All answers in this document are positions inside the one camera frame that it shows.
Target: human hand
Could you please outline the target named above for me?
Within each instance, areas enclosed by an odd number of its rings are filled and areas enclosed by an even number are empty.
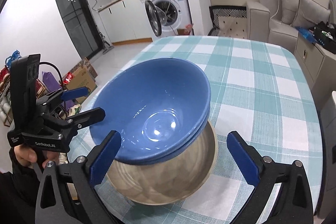
[[[33,168],[32,163],[37,162],[37,155],[35,151],[26,145],[18,145],[14,147],[14,153],[19,164],[25,167]],[[58,164],[59,162],[59,153],[51,151],[43,151],[43,155],[46,160],[42,163],[42,167],[45,168],[45,165],[48,161],[53,160]]]

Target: purple bag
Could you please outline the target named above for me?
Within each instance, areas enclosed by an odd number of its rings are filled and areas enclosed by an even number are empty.
[[[55,79],[54,75],[51,72],[42,72],[42,81],[45,84],[47,90],[49,92],[53,92],[56,90],[61,89],[62,87],[59,85],[57,80]],[[66,111],[68,111],[71,107],[73,107],[75,103],[73,101],[66,101]]]

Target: washing machine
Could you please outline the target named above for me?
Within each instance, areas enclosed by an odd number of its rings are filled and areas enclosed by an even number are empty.
[[[188,0],[140,0],[146,8],[153,41],[178,35],[177,29],[191,24]]]

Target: teal and white tablecloth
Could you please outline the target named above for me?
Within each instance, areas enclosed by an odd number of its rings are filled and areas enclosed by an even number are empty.
[[[262,155],[305,167],[314,209],[322,177],[322,140],[308,84],[295,57],[280,46],[226,37],[167,37],[151,43],[123,70],[145,60],[178,57],[197,64],[209,78],[209,119],[218,138],[216,166],[192,196],[175,204],[144,206],[118,193],[105,179],[96,190],[114,215],[127,224],[230,223],[253,186],[248,185],[226,148],[226,136],[238,131]],[[92,108],[97,95],[84,110]],[[71,161],[94,146],[88,128],[71,142]],[[264,222],[280,186],[259,223]]]

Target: white cabinet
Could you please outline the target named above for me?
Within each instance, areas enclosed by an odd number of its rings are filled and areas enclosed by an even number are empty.
[[[120,1],[100,12],[101,20],[112,43],[136,39],[133,29],[127,22],[125,10],[124,3]]]
[[[152,37],[152,28],[150,26],[145,4],[140,0],[124,0],[126,16],[129,25],[133,28],[137,39]]]
[[[99,13],[111,42],[151,38],[145,5],[140,0],[123,0]]]

